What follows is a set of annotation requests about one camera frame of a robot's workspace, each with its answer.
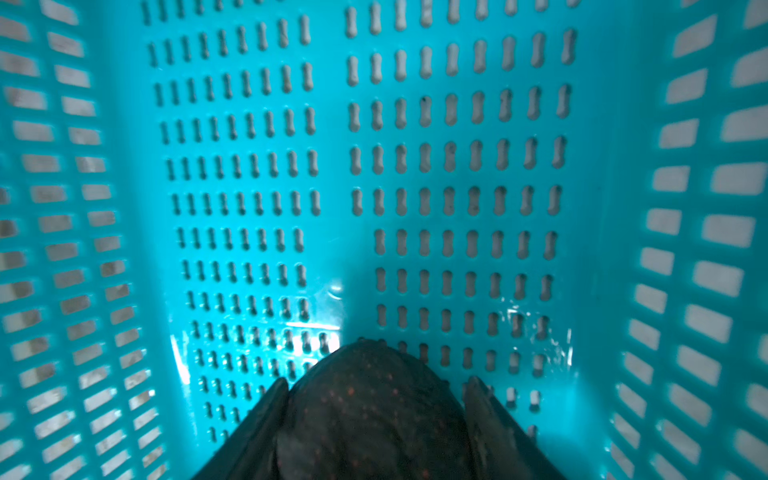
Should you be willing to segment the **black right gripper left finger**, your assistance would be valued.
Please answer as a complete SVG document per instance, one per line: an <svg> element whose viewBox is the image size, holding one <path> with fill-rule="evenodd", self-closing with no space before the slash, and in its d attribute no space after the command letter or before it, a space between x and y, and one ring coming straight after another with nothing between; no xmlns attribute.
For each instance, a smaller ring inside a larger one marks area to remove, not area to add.
<svg viewBox="0 0 768 480"><path fill-rule="evenodd" d="M279 479L276 439L288 399L288 382L278 378L193 479Z"/></svg>

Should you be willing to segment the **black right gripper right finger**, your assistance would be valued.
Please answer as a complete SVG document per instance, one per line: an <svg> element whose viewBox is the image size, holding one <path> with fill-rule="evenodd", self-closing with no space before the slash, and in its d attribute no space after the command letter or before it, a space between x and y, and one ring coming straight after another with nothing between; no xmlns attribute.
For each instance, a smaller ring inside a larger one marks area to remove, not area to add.
<svg viewBox="0 0 768 480"><path fill-rule="evenodd" d="M477 376L464 401L477 479L566 479Z"/></svg>

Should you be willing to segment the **dark avocado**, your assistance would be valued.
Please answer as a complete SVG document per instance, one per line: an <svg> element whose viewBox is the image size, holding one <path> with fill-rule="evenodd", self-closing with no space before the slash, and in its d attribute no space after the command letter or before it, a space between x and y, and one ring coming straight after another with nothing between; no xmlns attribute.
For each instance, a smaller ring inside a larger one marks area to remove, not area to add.
<svg viewBox="0 0 768 480"><path fill-rule="evenodd" d="M472 479L464 409L417 358L346 345L291 388L276 436L282 479Z"/></svg>

